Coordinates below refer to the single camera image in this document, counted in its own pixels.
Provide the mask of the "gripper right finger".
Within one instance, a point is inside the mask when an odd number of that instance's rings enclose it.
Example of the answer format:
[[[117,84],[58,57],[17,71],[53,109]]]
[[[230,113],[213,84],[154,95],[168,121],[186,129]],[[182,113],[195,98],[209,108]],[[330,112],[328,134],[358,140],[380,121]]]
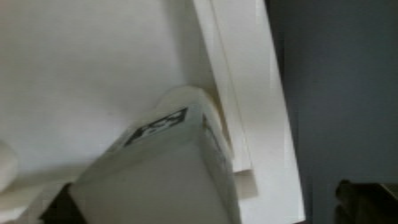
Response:
[[[333,224],[398,224],[398,183],[339,182]]]

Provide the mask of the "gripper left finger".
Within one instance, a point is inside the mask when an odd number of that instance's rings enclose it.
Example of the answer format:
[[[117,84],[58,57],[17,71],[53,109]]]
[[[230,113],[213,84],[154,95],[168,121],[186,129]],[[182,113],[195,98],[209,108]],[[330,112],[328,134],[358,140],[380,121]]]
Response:
[[[49,206],[38,216],[42,224],[86,224],[70,194],[70,184],[61,186]]]

